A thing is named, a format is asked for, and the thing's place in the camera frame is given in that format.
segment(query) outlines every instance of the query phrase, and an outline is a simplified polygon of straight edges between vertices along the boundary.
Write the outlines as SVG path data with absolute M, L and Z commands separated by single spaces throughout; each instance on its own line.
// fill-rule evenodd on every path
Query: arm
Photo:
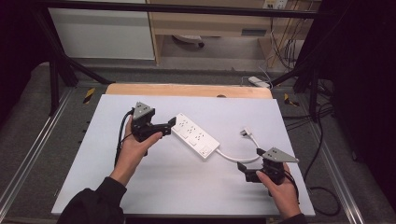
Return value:
M 131 135 L 131 124 L 132 119 L 129 118 L 124 135 L 128 137 L 122 142 L 120 156 L 113 172 L 97 190 L 84 189 L 78 193 L 62 212 L 58 224 L 123 223 L 124 215 L 120 201 L 126 192 L 125 187 L 147 150 L 163 136 L 162 133 L 155 133 L 139 143 Z
M 285 170 L 290 172 L 289 166 L 284 163 Z M 285 178 L 281 185 L 276 185 L 268 175 L 258 171 L 257 176 L 265 187 L 271 192 L 280 216 L 287 223 L 306 223 L 305 216 L 301 213 L 298 205 L 296 191 L 291 182 Z

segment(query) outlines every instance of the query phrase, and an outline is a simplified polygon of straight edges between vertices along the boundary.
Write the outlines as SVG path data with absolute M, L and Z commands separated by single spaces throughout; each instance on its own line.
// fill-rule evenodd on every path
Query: hand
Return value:
M 285 170 L 290 173 L 289 166 L 286 163 L 283 163 L 283 166 Z M 271 192 L 276 207 L 283 219 L 301 214 L 297 201 L 296 190 L 287 178 L 285 178 L 281 185 L 276 185 L 265 173 L 260 171 L 257 171 L 256 173 L 260 181 Z
M 163 137 L 163 133 L 155 133 L 145 141 L 139 143 L 132 135 L 132 116 L 125 127 L 124 136 L 128 136 L 122 142 L 120 156 L 117 161 L 116 167 L 111 173 L 110 177 L 120 182 L 123 186 L 126 186 L 131 179 L 137 165 L 142 160 L 145 153 L 149 148 L 154 145 L 160 138 Z

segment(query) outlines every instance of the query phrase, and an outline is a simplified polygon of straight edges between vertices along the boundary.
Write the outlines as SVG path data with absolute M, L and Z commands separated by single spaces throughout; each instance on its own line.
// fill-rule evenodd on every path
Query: person's left hand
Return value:
M 129 180 L 134 174 L 134 171 L 136 170 L 137 165 L 140 163 L 149 148 L 163 137 L 163 133 L 159 132 L 139 143 L 131 134 L 131 125 L 132 116 L 129 117 L 128 123 L 125 127 L 124 136 L 129 136 L 122 142 L 119 159 L 117 161 L 116 167 L 110 175 L 111 178 L 120 182 L 123 186 L 128 184 Z

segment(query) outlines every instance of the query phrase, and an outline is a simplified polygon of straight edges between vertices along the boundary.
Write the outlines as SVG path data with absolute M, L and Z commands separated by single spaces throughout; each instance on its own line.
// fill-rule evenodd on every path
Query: metal rail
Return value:
M 15 175 L 12 177 L 6 190 L 4 191 L 3 195 L 1 196 L 1 198 L 0 198 L 0 223 L 5 218 L 9 208 L 11 207 L 15 198 L 17 197 L 17 194 L 20 191 L 26 177 L 29 175 L 30 171 L 32 170 L 33 166 L 35 165 L 35 161 L 37 160 L 42 148 L 44 147 L 47 140 L 49 139 L 53 128 L 55 127 L 56 123 L 59 120 L 59 117 L 64 112 L 64 109 L 65 109 L 67 102 L 68 102 L 73 91 L 74 91 L 74 88 L 66 88 L 66 91 L 64 92 L 64 94 L 60 100 L 60 106 L 58 107 L 58 109 L 56 110 L 54 115 L 47 119 L 46 124 L 44 125 L 44 127 L 41 130 L 40 134 L 38 135 L 37 139 L 31 146 L 25 159 L 21 163 L 20 168 L 15 173 Z

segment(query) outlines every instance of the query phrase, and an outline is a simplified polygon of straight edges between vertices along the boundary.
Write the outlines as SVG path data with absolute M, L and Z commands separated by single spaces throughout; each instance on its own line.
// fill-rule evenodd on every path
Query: person's right hand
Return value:
M 289 166 L 286 163 L 283 163 L 283 166 L 287 172 L 290 172 Z M 257 171 L 256 174 L 264 186 L 271 192 L 276 207 L 283 219 L 301 214 L 296 190 L 287 178 L 285 178 L 281 185 L 276 185 L 265 173 Z

